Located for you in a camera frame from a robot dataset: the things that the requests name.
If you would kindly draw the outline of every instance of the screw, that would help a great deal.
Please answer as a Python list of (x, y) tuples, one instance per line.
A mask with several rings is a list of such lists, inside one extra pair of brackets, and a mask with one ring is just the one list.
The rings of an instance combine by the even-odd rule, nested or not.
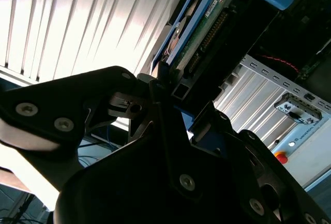
[(194, 191), (195, 189), (195, 182), (191, 176), (187, 174), (182, 174), (179, 177), (180, 184), (189, 191)]
[(70, 132), (73, 130), (74, 124), (72, 120), (65, 117), (61, 117), (61, 118), (57, 118), (54, 121), (54, 126), (56, 129), (62, 132)]
[(308, 213), (305, 213), (305, 218), (309, 222), (309, 224), (317, 224), (315, 219)]
[(18, 114), (23, 116), (34, 116), (36, 113), (38, 113), (37, 106), (28, 102), (18, 104), (15, 110)]
[(127, 78), (127, 79), (131, 78), (131, 76), (128, 73), (125, 73), (125, 72), (122, 73), (122, 76)]
[(251, 198), (249, 200), (249, 205), (251, 206), (251, 208), (258, 214), (263, 216), (264, 215), (264, 208), (262, 206), (262, 204), (254, 198)]
[(326, 221), (324, 219), (322, 219), (321, 221), (322, 221), (322, 224), (330, 224), (328, 221)]
[(248, 137), (250, 137), (252, 140), (255, 140), (255, 137), (253, 134), (251, 134), (250, 132), (248, 133)]

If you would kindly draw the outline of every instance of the red emergency stop button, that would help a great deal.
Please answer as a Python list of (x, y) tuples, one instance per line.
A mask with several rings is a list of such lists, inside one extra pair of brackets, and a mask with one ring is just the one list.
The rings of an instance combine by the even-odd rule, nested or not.
[(287, 161), (289, 161), (289, 159), (286, 156), (285, 152), (277, 152), (275, 154), (275, 157), (278, 159), (279, 162), (281, 162), (282, 164), (287, 163)]

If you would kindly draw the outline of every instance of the red wire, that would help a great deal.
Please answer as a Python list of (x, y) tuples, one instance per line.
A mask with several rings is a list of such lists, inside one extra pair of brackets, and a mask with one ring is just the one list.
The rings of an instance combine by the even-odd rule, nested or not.
[(282, 62), (284, 64), (287, 64), (288, 66), (291, 66), (292, 69), (294, 69), (297, 73), (299, 73), (299, 69), (295, 65), (292, 65), (290, 62), (288, 62), (286, 60), (276, 58), (276, 57), (266, 56), (266, 55), (259, 55), (259, 56), (269, 58), (269, 59), (276, 60), (276, 61)]

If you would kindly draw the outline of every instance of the green circuit board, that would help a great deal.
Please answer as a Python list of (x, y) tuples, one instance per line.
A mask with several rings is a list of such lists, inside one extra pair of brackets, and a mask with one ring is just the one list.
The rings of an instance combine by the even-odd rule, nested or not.
[(183, 48), (176, 62), (171, 67), (171, 73), (175, 71), (183, 70), (189, 63), (190, 59), (194, 56), (196, 50), (203, 42), (204, 38), (208, 34), (210, 28), (219, 17), (223, 10), (225, 0), (213, 0), (204, 16), (200, 20), (200, 23), (194, 30), (189, 41)]

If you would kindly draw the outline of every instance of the cable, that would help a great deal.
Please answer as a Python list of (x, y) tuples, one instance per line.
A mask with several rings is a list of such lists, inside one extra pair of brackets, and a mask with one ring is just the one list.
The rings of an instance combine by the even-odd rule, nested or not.
[(109, 146), (110, 146), (111, 149), (112, 149), (112, 152), (115, 151), (115, 150), (117, 150), (117, 147), (114, 146), (114, 145), (110, 142), (110, 140), (109, 140), (109, 125), (107, 126), (107, 141), (108, 141), (108, 143), (109, 143)]
[(78, 148), (83, 148), (83, 147), (88, 147), (88, 146), (93, 146), (93, 145), (100, 145), (100, 144), (104, 144), (104, 142), (100, 141), (100, 142), (96, 142), (96, 143), (80, 145), (80, 146), (78, 146)]
[(294, 69), (297, 73), (299, 73), (299, 69), (298, 69), (295, 65), (291, 64), (290, 62), (288, 62), (288, 61), (286, 61), (286, 60), (283, 60), (283, 59), (281, 59), (281, 58), (272, 57), (272, 56), (267, 56), (267, 55), (258, 55), (258, 56), (260, 56), (260, 57), (265, 57), (265, 58), (269, 58), (269, 59), (272, 59), (272, 60), (276, 60), (276, 61), (282, 62), (282, 63), (284, 63), (284, 64), (290, 66), (290, 67), (291, 67), (292, 69)]
[[(3, 221), (5, 221), (5, 222), (14, 221), (14, 218), (11, 218), (11, 217), (1, 217), (1, 218), (0, 218), (0, 221), (1, 221), (1, 222), (3, 222)], [(40, 222), (40, 221), (32, 220), (32, 219), (20, 219), (20, 220), (18, 220), (18, 223), (26, 224), (26, 223), (24, 223), (24, 221), (30, 221), (30, 222), (35, 222), (35, 223), (44, 224), (44, 223), (42, 223), (42, 222)]]
[(19, 222), (19, 220), (22, 218), (23, 214), (26, 212), (27, 208), (29, 207), (30, 203), (33, 201), (34, 198), (34, 195), (28, 195), (22, 206), (19, 207), (19, 211), (13, 217), (13, 221), (11, 224), (17, 224)]
[(93, 159), (95, 159), (95, 160), (99, 160), (98, 158), (96, 158), (96, 157), (92, 157), (92, 156), (85, 156), (85, 155), (83, 155), (83, 156), (78, 156), (79, 158), (93, 158)]
[(22, 219), (22, 220), (20, 220), (20, 221), (32, 221), (32, 222), (35, 222), (35, 223), (44, 224), (44, 223), (42, 223), (42, 222), (40, 222), (40, 221), (32, 220), (32, 219)]
[(83, 162), (84, 164), (86, 164), (86, 166), (89, 166), (89, 164), (87, 162), (85, 162), (83, 159), (78, 158), (78, 160)]
[(8, 197), (11, 201), (15, 201), (13, 198), (11, 198), (9, 195), (7, 195), (2, 189), (0, 189), (0, 191), (2, 192), (2, 194), (4, 194), (6, 197)]

